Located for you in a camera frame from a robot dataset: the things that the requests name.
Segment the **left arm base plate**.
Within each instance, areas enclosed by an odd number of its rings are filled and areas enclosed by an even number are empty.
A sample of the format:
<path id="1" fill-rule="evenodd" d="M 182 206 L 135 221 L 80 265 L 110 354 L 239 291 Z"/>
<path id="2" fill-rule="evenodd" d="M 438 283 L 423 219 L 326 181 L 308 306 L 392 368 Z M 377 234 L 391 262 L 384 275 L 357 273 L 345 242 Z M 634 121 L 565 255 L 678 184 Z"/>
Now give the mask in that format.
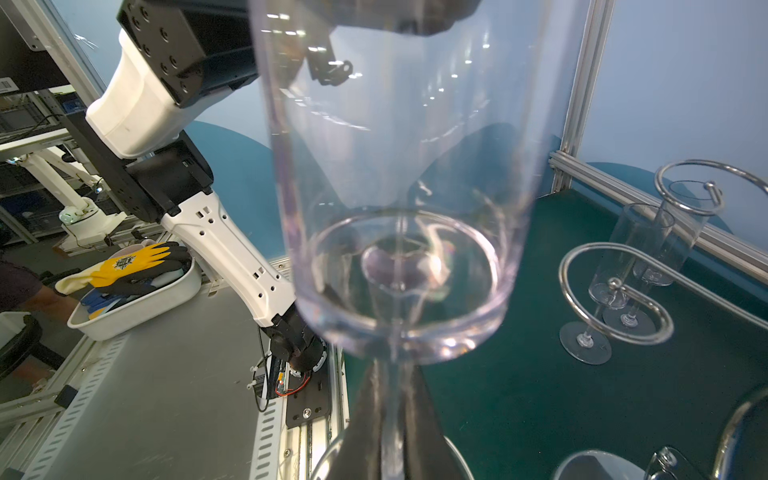
<path id="1" fill-rule="evenodd" d="M 327 416 L 332 412 L 332 391 L 329 361 L 314 372 L 297 392 L 286 397 L 287 428 L 295 428 Z"/>

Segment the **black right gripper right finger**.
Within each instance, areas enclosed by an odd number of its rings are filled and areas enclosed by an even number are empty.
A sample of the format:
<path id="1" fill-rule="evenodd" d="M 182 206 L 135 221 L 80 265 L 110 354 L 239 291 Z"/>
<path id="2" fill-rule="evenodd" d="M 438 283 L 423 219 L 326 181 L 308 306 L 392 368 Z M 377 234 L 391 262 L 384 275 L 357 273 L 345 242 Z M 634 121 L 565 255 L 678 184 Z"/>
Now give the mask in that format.
<path id="1" fill-rule="evenodd" d="M 464 479 L 465 468 L 446 440 L 418 365 L 406 365 L 401 388 L 406 479 Z"/>

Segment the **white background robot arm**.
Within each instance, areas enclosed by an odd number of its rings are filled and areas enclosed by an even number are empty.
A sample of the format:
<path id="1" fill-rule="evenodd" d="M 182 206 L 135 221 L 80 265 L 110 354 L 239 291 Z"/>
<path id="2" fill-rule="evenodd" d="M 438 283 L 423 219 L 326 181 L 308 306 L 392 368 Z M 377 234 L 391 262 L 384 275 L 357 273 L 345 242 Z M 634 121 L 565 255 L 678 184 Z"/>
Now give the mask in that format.
<path id="1" fill-rule="evenodd" d="M 111 235 L 128 218 L 124 212 L 107 214 L 94 200 L 79 194 L 62 173 L 96 193 L 102 191 L 101 178 L 79 162 L 66 162 L 55 147 L 13 157 L 10 163 L 28 171 L 63 205 L 58 220 L 67 233 L 62 249 L 68 253 L 108 245 Z"/>

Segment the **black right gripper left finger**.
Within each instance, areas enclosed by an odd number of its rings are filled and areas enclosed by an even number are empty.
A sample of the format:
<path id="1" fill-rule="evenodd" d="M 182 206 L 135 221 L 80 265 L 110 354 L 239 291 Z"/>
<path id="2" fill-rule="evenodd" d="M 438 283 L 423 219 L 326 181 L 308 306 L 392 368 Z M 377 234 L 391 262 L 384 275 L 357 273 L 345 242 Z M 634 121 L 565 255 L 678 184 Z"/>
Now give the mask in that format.
<path id="1" fill-rule="evenodd" d="M 384 366 L 366 372 L 350 423 L 332 459 L 327 479 L 380 479 L 384 420 Z"/>

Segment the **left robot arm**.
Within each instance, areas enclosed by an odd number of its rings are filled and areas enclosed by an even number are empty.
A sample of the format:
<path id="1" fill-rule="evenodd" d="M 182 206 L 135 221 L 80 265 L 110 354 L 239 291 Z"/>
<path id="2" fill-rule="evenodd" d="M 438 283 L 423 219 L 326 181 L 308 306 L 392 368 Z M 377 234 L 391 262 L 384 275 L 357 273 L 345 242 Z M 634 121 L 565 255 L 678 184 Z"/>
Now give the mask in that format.
<path id="1" fill-rule="evenodd" d="M 456 359 L 498 325 L 495 200 L 464 81 L 483 1 L 125 1 L 121 58 L 84 117 L 99 171 L 220 275 L 310 376 L 336 347 L 390 366 Z M 237 226 L 187 135 L 259 83 L 282 237 L 278 272 Z"/>

